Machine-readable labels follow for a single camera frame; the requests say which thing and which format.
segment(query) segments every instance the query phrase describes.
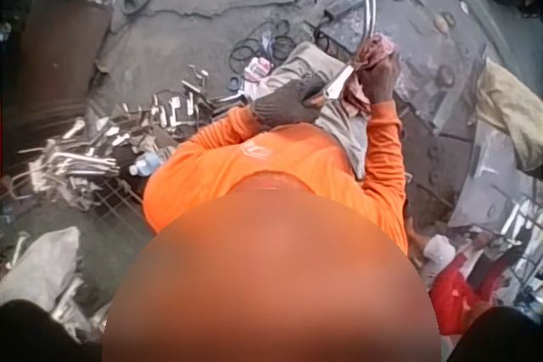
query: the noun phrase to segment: red clothing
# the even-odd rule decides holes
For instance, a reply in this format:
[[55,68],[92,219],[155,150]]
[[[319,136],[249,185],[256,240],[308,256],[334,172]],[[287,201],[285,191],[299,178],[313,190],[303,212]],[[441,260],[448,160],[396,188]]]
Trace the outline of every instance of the red clothing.
[[481,302],[488,303],[491,300],[501,273],[507,267],[503,261],[497,260],[485,277],[481,288],[475,292],[460,273],[466,260],[466,255],[459,253],[437,275],[432,290],[429,292],[441,335],[458,335],[465,332],[466,312]]

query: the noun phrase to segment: stainless steel pipe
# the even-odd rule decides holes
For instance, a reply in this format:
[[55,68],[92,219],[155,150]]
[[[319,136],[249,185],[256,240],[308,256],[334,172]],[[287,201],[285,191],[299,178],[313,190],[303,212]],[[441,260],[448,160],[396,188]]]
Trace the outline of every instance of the stainless steel pipe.
[[355,61],[361,51],[364,42],[367,38],[372,37],[375,34],[375,25],[377,23],[377,1],[366,0],[364,10],[364,25],[361,33],[361,39],[356,48],[356,53],[351,56],[349,62],[345,65],[339,73],[328,82],[328,84],[322,89],[322,91],[310,98],[305,104],[310,106],[323,106],[328,101],[339,99],[341,92],[345,88],[345,83],[355,71]]

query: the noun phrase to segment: gray pants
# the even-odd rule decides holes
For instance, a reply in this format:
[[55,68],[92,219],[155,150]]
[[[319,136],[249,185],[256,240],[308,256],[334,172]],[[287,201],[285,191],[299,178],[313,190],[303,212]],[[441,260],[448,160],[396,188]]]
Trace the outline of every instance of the gray pants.
[[[287,82],[299,79],[311,72],[328,82],[344,64],[330,57],[310,42],[302,42],[291,52],[283,65],[258,85],[258,97],[272,93]],[[364,178],[364,162],[367,150],[367,121],[362,117],[349,118],[339,101],[322,108],[315,125],[338,139],[350,161],[358,180]]]

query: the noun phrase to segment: plastic bottle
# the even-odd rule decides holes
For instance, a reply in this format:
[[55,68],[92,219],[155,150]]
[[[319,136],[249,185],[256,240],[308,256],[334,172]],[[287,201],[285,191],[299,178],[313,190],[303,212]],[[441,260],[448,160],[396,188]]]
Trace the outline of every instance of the plastic bottle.
[[140,175],[148,177],[152,175],[172,154],[176,148],[167,146],[156,152],[147,152],[136,159],[133,165],[128,170],[132,175]]

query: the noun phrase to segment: pink cloth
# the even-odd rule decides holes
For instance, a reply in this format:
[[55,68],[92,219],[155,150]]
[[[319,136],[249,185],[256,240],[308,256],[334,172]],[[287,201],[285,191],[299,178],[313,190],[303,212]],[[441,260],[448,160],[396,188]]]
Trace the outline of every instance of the pink cloth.
[[[394,51],[395,45],[390,38],[383,34],[376,34],[367,42],[356,59],[355,72],[370,70]],[[343,92],[341,104],[350,118],[360,114],[369,114],[370,101],[364,94],[358,75],[349,78]]]

